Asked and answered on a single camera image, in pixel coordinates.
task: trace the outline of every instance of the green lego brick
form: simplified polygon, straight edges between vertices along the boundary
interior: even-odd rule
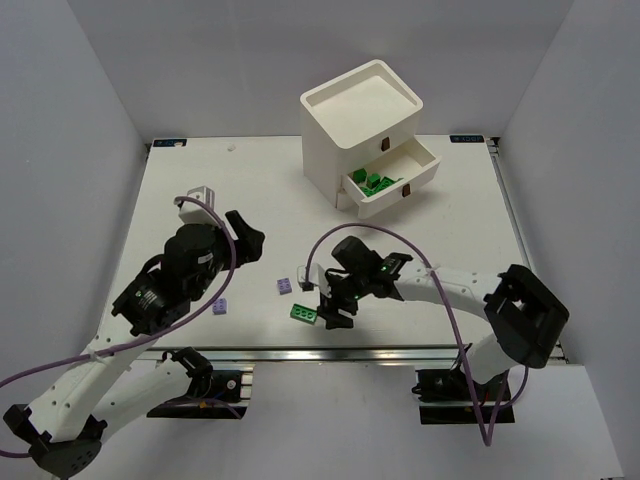
[[[381,192],[382,190],[384,190],[385,188],[389,188],[391,185],[393,185],[394,182],[393,180],[391,180],[389,177],[384,177],[382,180],[380,180],[380,183],[378,184],[378,186],[375,188],[374,193],[378,193]]]
[[[367,179],[367,171],[364,168],[353,172],[353,181],[356,183],[362,183]]]
[[[291,313],[289,316],[294,320],[300,320],[301,322],[309,323],[310,325],[315,324],[316,319],[318,318],[318,314],[315,310],[303,307],[297,303],[294,303],[293,307],[291,307]]]
[[[367,187],[369,188],[376,188],[379,183],[380,175],[378,175],[377,173],[372,173],[371,175],[369,175],[369,178],[367,178]]]
[[[371,195],[375,195],[376,194],[376,192],[374,190],[371,190],[370,188],[367,188],[367,187],[360,187],[360,190],[362,190],[362,192],[367,197],[370,197]]]

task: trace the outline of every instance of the purple lego brick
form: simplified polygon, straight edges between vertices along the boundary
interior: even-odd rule
[[[214,315],[224,315],[227,313],[227,299],[219,298],[215,302],[213,302],[213,314]]]
[[[280,292],[280,295],[291,293],[293,291],[291,290],[291,282],[288,278],[281,278],[278,280],[278,291]]]

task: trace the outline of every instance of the metal frame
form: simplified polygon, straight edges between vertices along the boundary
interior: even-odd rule
[[[159,361],[166,349],[151,348],[138,360]],[[399,348],[259,348],[259,349],[198,349],[199,353],[216,365],[233,363],[234,368],[253,367],[265,362],[354,362],[379,365],[410,365],[421,368],[449,368],[458,356],[454,346],[399,347]],[[562,349],[555,348],[549,360],[551,364],[565,364]]]

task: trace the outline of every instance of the white cable clip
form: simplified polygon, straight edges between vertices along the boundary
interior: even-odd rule
[[[98,363],[101,363],[103,365],[107,364],[107,362],[105,362],[104,358],[102,358],[100,355],[98,355],[96,353],[96,351],[93,348],[89,347],[89,346],[87,346],[87,354],[89,354],[89,358],[91,359],[92,362],[98,362]]]

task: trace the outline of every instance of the lego brick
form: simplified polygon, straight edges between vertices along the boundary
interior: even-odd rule
[[[367,180],[367,171],[364,168],[353,172],[353,181],[356,183],[363,183]]]
[[[370,197],[371,195],[376,194],[374,190],[371,190],[370,188],[367,188],[367,187],[360,187],[360,190],[362,190],[362,193],[364,193],[367,197]]]
[[[213,302],[213,314],[214,315],[224,315],[227,313],[227,299],[219,298],[215,302]]]
[[[314,325],[318,318],[318,314],[315,310],[298,305],[297,303],[294,303],[293,307],[291,307],[291,313],[289,313],[289,316],[294,320],[300,320],[301,322],[305,322],[310,325]]]
[[[379,183],[380,175],[378,175],[377,173],[372,173],[371,175],[369,175],[369,178],[367,178],[367,187],[369,188],[376,188]]]
[[[291,282],[288,278],[281,278],[278,280],[278,291],[280,292],[280,295],[285,295],[293,291],[291,289]]]

